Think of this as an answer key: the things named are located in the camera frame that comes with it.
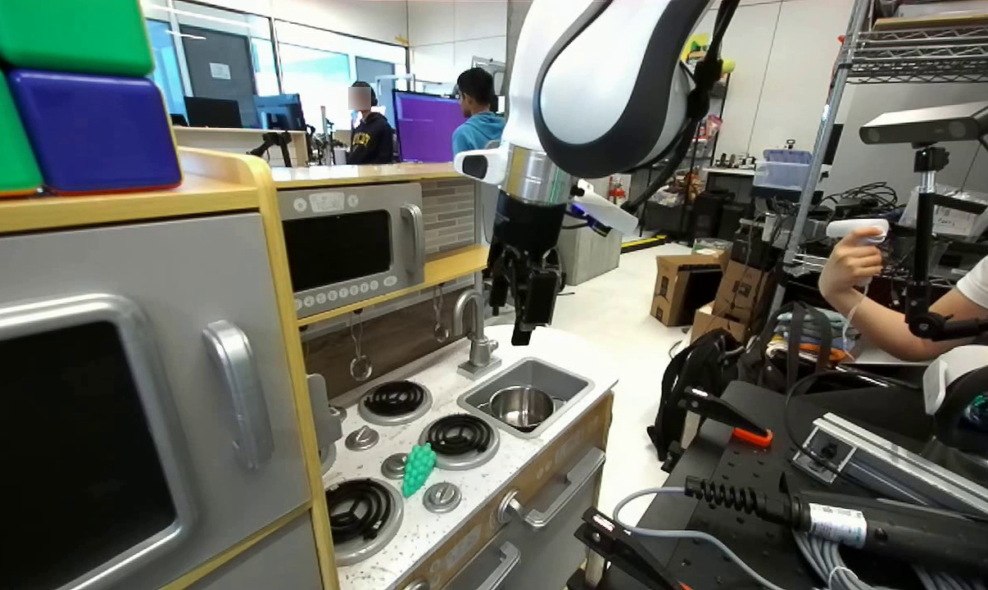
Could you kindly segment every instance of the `faucet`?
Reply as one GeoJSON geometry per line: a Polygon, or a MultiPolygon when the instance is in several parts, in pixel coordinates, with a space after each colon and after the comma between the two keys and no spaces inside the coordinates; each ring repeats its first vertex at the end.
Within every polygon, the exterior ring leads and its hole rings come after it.
{"type": "Polygon", "coordinates": [[[469,377],[478,377],[487,369],[500,365],[501,359],[494,356],[497,340],[483,336],[483,295],[475,288],[467,288],[458,295],[457,302],[454,302],[454,334],[465,332],[465,308],[471,302],[475,305],[472,332],[468,333],[472,345],[469,347],[469,359],[458,365],[458,370],[469,377]]]}

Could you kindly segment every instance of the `metal bowl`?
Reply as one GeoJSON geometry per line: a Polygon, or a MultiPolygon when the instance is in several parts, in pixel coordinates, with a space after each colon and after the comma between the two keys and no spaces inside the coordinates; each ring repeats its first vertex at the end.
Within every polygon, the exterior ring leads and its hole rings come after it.
{"type": "Polygon", "coordinates": [[[521,432],[531,432],[556,410],[553,398],[541,389],[513,385],[498,389],[489,402],[491,415],[521,432]]]}

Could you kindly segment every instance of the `purple screen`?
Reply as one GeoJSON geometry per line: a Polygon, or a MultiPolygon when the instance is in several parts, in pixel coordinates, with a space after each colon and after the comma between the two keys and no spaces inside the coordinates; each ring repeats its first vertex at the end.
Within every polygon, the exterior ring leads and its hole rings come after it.
{"type": "Polygon", "coordinates": [[[403,161],[452,161],[450,138],[465,122],[455,98],[396,93],[396,131],[403,161]]]}

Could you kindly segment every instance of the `orange clip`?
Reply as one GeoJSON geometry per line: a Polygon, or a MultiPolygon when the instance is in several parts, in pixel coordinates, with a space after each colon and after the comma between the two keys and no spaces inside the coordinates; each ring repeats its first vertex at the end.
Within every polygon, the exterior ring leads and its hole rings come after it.
{"type": "Polygon", "coordinates": [[[734,437],[738,440],[745,441],[746,443],[759,446],[761,448],[767,448],[771,446],[771,441],[774,440],[774,433],[768,430],[763,437],[759,434],[750,433],[749,430],[744,429],[734,429],[734,437]]]}

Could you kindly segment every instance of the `blue hoodie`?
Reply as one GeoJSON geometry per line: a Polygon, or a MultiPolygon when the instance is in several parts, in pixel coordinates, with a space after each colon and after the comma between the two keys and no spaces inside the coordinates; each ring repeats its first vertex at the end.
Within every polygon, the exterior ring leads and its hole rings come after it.
{"type": "Polygon", "coordinates": [[[505,119],[493,112],[484,111],[472,115],[461,123],[451,136],[454,156],[457,152],[469,149],[484,149],[487,142],[501,139],[501,131],[505,129],[505,119]]]}

